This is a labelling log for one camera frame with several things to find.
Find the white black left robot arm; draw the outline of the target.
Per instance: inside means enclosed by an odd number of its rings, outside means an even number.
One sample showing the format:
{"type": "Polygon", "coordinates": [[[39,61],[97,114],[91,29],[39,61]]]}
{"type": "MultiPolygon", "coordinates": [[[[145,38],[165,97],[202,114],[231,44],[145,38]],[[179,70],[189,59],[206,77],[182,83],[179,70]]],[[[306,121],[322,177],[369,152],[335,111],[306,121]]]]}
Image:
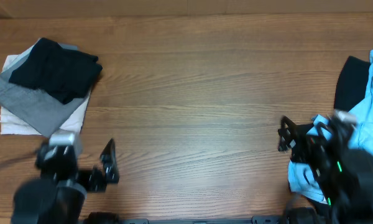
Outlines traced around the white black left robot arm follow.
{"type": "Polygon", "coordinates": [[[105,192],[107,185],[119,183],[114,139],[99,157],[102,169],[80,169],[82,149],[73,132],[53,134],[41,145],[35,161],[40,177],[16,190],[11,223],[78,223],[87,193],[105,192]]]}

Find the white folded cloth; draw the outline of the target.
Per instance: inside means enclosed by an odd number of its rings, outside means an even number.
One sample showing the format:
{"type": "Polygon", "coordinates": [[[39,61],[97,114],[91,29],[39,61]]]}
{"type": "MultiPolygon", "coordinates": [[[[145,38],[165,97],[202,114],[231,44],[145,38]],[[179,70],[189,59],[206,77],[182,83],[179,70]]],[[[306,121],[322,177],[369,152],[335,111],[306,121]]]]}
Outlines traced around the white folded cloth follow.
{"type": "MultiPolygon", "coordinates": [[[[16,61],[20,59],[20,55],[8,55],[2,70],[6,71],[16,61]]],[[[90,99],[91,92],[88,93],[84,102],[72,113],[72,115],[60,126],[60,130],[80,132],[85,119],[85,113],[90,99]]],[[[1,108],[0,114],[1,134],[16,134],[16,135],[40,135],[32,126],[12,114],[5,108],[1,108]]]]}

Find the grey folded shorts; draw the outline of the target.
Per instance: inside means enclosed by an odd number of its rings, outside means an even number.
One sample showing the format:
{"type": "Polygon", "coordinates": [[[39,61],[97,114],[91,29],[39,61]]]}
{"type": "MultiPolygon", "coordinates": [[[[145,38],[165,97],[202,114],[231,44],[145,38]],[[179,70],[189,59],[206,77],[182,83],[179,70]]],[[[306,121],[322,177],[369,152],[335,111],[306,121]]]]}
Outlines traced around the grey folded shorts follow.
{"type": "Polygon", "coordinates": [[[0,73],[0,105],[32,126],[45,137],[61,131],[60,126],[84,102],[75,98],[63,105],[42,90],[31,90],[9,83],[11,73],[28,58],[32,47],[19,54],[20,59],[6,71],[0,73]]]}

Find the light blue garment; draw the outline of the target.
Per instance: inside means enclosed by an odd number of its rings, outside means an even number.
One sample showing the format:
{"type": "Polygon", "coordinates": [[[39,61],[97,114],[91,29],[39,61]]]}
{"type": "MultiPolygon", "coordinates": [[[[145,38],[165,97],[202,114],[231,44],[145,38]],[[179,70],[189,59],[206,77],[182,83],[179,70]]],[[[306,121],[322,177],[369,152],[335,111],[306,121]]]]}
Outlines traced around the light blue garment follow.
{"type": "MultiPolygon", "coordinates": [[[[373,154],[373,49],[369,56],[369,81],[366,87],[366,100],[371,101],[371,107],[362,124],[357,123],[357,128],[349,142],[349,147],[365,149],[373,154]]],[[[299,192],[305,197],[319,203],[326,203],[323,192],[313,178],[313,173],[306,164],[289,162],[288,183],[292,192],[299,192]]]]}

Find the black t-shirt with white logo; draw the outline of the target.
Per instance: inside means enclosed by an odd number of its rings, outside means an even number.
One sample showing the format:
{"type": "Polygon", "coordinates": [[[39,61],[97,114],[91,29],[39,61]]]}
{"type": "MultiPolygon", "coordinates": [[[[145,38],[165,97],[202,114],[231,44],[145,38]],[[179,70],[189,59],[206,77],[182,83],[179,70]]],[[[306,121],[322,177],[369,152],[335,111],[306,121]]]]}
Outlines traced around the black t-shirt with white logo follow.
{"type": "Polygon", "coordinates": [[[26,61],[11,73],[9,82],[46,91],[65,105],[84,98],[102,69],[97,56],[64,49],[55,41],[41,38],[26,61]]]}

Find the black garment in pile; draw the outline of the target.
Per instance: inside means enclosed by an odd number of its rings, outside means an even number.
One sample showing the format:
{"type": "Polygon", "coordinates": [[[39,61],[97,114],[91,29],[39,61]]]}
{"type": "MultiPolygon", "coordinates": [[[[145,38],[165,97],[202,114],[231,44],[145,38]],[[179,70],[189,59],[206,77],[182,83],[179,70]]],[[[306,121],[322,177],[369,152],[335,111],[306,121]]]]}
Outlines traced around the black garment in pile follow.
{"type": "Polygon", "coordinates": [[[365,99],[370,65],[369,62],[349,56],[336,84],[333,109],[353,114],[358,124],[366,120],[371,107],[371,101],[365,99]]]}

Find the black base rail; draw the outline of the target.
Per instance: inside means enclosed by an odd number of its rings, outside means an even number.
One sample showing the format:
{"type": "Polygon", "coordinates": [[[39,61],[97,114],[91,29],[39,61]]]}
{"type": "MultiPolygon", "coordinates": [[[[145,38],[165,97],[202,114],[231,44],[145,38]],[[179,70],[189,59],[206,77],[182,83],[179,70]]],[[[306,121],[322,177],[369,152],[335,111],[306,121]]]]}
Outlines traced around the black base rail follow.
{"type": "Polygon", "coordinates": [[[251,218],[214,218],[214,219],[182,219],[182,220],[148,220],[146,218],[100,220],[86,218],[78,222],[85,223],[115,223],[115,224],[279,224],[277,215],[255,215],[251,218]]]}

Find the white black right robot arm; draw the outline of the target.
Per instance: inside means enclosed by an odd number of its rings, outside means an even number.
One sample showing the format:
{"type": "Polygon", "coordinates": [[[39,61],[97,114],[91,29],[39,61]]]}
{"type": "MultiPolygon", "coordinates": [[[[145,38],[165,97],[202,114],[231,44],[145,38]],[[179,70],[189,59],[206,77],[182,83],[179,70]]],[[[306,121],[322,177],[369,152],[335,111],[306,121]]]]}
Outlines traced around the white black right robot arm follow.
{"type": "Polygon", "coordinates": [[[373,155],[348,146],[356,125],[354,115],[336,110],[328,123],[315,125],[316,135],[308,135],[282,117],[279,151],[291,150],[292,162],[310,167],[329,212],[319,216],[287,205],[281,223],[373,223],[373,155]]]}

